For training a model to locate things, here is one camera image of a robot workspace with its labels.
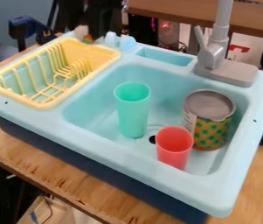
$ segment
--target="toy sink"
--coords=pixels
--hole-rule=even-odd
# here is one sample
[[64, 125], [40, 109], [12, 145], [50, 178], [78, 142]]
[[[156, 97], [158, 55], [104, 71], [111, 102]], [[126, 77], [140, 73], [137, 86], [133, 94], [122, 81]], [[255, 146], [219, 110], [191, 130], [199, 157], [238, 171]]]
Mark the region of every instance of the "toy sink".
[[[52, 43], [73, 36], [69, 32]], [[31, 107], [0, 93], [0, 116], [205, 213], [225, 217], [263, 134], [263, 71], [251, 87], [237, 87], [196, 76], [196, 62], [195, 56], [136, 44], [51, 108]], [[113, 92], [125, 81], [151, 89], [149, 124], [142, 138], [126, 138], [118, 129]], [[199, 88], [227, 94], [237, 110], [227, 144], [215, 151], [193, 149], [185, 171], [180, 171], [157, 161], [156, 146], [149, 140], [164, 126], [182, 126], [184, 97]]]

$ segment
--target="wooden table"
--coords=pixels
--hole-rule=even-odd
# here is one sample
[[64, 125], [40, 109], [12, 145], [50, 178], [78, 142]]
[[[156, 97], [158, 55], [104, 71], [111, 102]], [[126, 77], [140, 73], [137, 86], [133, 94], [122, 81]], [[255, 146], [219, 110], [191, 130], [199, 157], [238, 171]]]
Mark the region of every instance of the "wooden table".
[[[129, 0], [127, 12], [189, 25], [212, 27], [216, 5], [217, 0]], [[230, 25], [232, 32], [263, 38], [263, 5], [235, 2]]]
[[[0, 66], [22, 54], [7, 59]], [[105, 223], [183, 223], [1, 130], [0, 166]], [[259, 147], [232, 214], [224, 219], [209, 217], [207, 223], [257, 224], [262, 218], [263, 147]]]

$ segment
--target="gray faucet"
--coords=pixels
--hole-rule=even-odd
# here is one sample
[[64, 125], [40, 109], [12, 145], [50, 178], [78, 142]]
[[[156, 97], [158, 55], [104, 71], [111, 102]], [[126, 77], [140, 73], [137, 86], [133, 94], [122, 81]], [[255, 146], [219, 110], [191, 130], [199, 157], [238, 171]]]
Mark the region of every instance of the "gray faucet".
[[229, 44], [228, 32], [233, 2], [233, 0], [218, 0], [215, 24], [208, 45], [205, 44], [200, 26], [195, 27], [201, 50], [197, 55], [198, 63], [194, 73], [241, 87], [250, 87], [258, 68], [225, 59]]

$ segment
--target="can label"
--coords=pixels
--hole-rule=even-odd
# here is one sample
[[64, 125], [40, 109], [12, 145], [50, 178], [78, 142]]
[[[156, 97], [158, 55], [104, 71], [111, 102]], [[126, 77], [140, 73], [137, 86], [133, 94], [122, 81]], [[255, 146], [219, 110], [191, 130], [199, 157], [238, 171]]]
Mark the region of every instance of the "can label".
[[193, 135], [193, 147], [198, 150], [213, 151], [225, 144], [231, 117], [223, 121], [212, 121], [191, 113], [183, 106], [183, 126]]
[[196, 127], [197, 116], [183, 106], [183, 126], [193, 135]]

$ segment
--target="dish rack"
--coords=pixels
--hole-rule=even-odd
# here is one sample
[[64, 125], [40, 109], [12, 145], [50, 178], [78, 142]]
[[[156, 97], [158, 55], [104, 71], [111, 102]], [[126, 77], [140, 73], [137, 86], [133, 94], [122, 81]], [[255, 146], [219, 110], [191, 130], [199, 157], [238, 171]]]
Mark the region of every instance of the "dish rack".
[[36, 109], [48, 109], [120, 57], [115, 49], [62, 38], [0, 70], [0, 94]]

